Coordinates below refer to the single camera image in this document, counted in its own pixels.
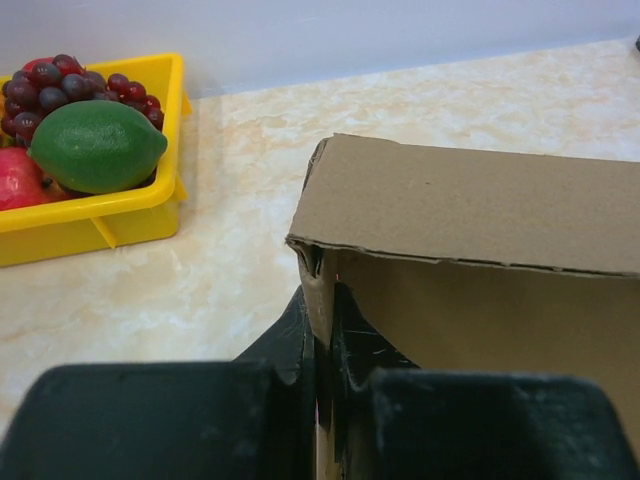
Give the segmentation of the brown cardboard box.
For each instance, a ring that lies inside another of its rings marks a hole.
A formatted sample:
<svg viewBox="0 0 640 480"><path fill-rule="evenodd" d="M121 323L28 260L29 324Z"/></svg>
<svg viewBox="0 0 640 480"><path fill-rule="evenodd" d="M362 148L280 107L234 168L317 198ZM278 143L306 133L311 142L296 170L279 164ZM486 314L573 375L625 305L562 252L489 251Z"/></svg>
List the brown cardboard box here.
<svg viewBox="0 0 640 480"><path fill-rule="evenodd" d="M586 380L639 463L639 166L337 134L287 235L316 339L316 468L334 458L334 288L418 367Z"/></svg>

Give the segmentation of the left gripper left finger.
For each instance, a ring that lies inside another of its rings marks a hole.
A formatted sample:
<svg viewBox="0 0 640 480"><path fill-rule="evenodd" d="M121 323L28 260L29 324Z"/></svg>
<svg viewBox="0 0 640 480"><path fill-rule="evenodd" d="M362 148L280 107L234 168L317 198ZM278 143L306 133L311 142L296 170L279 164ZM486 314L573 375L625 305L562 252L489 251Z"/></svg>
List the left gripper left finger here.
<svg viewBox="0 0 640 480"><path fill-rule="evenodd" d="M68 364L30 387L5 479L311 479L315 361L296 292L231 361Z"/></svg>

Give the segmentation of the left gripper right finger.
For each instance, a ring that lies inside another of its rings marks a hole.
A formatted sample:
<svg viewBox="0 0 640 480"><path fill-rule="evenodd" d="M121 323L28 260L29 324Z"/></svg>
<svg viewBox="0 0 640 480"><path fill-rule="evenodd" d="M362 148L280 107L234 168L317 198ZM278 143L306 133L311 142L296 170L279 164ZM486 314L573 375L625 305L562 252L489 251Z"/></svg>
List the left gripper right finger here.
<svg viewBox="0 0 640 480"><path fill-rule="evenodd" d="M345 479L635 479L595 384L418 367L334 288L334 458Z"/></svg>

